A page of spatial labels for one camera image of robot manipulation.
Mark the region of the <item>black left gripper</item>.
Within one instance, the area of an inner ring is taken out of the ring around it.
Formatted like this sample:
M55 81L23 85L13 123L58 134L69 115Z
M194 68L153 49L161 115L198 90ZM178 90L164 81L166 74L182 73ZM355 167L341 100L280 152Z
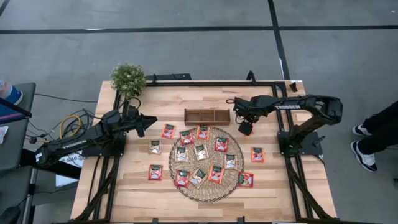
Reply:
M139 114L134 117L127 117L121 121L121 129L125 131L136 130L140 138L145 136L144 131L157 121L156 116Z

